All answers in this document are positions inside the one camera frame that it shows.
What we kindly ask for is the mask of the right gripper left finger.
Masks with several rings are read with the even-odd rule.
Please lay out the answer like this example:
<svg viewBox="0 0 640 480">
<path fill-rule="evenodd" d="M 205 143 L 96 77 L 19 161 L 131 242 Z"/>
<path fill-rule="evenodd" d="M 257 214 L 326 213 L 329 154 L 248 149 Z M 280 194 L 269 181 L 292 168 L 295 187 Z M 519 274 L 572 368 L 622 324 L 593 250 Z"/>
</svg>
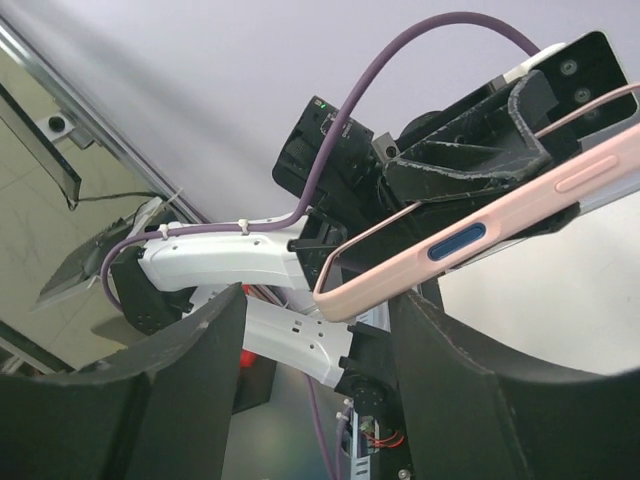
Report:
<svg viewBox="0 0 640 480">
<path fill-rule="evenodd" d="M 70 374 L 1 378 L 5 479 L 218 479 L 247 299 L 187 318 Z"/>
</svg>

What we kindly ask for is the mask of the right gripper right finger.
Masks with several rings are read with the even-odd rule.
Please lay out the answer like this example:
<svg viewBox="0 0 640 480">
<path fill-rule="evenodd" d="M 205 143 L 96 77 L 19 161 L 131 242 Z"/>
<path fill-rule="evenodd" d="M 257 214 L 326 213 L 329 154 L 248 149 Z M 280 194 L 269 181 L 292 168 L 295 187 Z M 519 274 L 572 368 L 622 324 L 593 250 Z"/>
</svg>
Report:
<svg viewBox="0 0 640 480">
<path fill-rule="evenodd" d="M 635 479 L 639 373 L 599 375 L 512 349 L 414 292 L 391 338 L 419 479 Z"/>
</svg>

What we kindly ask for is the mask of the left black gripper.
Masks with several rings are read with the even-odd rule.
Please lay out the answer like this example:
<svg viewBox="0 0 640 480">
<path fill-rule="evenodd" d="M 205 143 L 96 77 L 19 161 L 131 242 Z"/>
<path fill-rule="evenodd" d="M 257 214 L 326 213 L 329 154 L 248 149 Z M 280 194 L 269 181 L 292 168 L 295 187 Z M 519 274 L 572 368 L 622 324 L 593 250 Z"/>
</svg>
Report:
<svg viewBox="0 0 640 480">
<path fill-rule="evenodd" d="M 412 120 L 389 143 L 348 119 L 312 182 L 338 113 L 315 97 L 285 141 L 272 176 L 295 196 L 312 184 L 305 235 L 355 235 L 412 202 L 420 206 L 407 219 L 410 228 L 430 235 L 564 161 L 563 133 L 535 136 L 557 104 L 545 75 L 534 70 Z"/>
</svg>

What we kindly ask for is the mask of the phone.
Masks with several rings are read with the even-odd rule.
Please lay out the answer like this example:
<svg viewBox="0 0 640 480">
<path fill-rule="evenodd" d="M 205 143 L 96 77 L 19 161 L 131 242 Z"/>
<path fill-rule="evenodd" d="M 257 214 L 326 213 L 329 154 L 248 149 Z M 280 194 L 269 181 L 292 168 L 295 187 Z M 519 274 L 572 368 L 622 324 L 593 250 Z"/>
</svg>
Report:
<svg viewBox="0 0 640 480">
<path fill-rule="evenodd" d="M 412 204 L 334 250 L 313 299 L 329 322 L 345 322 L 486 251 L 503 240 L 639 170 L 634 125 L 566 161 L 431 237 L 324 293 L 331 264 L 344 250 L 417 209 Z"/>
</svg>

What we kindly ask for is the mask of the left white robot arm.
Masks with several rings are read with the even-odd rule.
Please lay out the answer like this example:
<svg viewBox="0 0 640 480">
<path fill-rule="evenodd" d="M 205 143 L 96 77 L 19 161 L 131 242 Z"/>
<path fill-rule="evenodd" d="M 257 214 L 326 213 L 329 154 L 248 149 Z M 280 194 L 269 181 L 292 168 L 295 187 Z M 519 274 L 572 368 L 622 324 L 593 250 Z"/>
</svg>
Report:
<svg viewBox="0 0 640 480">
<path fill-rule="evenodd" d="M 348 119 L 318 177 L 311 170 L 337 110 L 312 99 L 273 168 L 276 183 L 313 194 L 290 226 L 278 219 L 209 231 L 153 221 L 113 250 L 104 270 L 123 312 L 151 334 L 180 319 L 207 286 L 242 283 L 309 291 L 329 255 L 346 277 L 372 267 L 544 173 L 574 137 L 534 137 L 558 108 L 541 69 L 482 87 L 428 112 L 384 144 Z"/>
</svg>

